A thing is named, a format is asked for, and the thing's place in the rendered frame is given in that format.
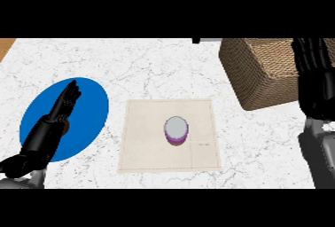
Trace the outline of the blue round plate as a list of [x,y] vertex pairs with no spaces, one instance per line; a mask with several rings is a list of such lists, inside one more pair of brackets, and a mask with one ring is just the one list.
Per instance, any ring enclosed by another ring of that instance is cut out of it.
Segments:
[[21,119],[19,142],[25,142],[40,117],[50,112],[56,98],[71,81],[75,81],[81,96],[75,101],[68,118],[70,129],[62,136],[52,162],[67,160],[84,151],[99,135],[109,114],[109,98],[101,84],[83,77],[65,79],[53,84],[30,103]]

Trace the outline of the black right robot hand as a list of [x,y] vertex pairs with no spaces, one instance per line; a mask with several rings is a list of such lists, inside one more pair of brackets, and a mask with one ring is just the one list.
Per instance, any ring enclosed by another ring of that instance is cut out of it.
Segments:
[[298,104],[307,117],[335,121],[335,67],[322,38],[292,41],[298,73]]

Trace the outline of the brown wicker basket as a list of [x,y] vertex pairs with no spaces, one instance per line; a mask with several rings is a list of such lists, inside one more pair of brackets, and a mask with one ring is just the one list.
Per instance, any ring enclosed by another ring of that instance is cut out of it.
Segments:
[[224,38],[219,52],[247,111],[298,99],[292,38]]

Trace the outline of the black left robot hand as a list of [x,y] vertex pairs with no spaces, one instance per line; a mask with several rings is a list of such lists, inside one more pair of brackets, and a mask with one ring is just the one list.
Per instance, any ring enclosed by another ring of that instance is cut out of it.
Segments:
[[0,173],[5,173],[8,178],[19,178],[31,171],[47,167],[80,95],[81,91],[75,81],[71,81],[55,101],[50,112],[40,117],[30,131],[19,154],[0,162]]

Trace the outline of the brown wooden board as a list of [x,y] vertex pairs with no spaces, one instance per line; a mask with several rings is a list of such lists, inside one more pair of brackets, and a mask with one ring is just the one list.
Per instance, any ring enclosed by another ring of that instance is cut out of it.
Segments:
[[15,41],[15,38],[0,38],[0,61],[3,60]]

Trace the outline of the dark grey appliance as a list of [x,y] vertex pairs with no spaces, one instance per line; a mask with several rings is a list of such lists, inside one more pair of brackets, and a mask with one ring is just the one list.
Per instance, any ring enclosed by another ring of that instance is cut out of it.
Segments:
[[222,42],[223,38],[192,38],[192,43]]

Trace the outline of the beige cloth placemat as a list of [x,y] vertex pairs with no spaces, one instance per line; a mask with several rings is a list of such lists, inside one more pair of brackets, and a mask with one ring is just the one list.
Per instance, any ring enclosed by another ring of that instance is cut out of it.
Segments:
[[[164,125],[173,116],[182,117],[189,124],[182,145],[171,145],[165,138]],[[213,100],[130,100],[118,172],[220,170]]]

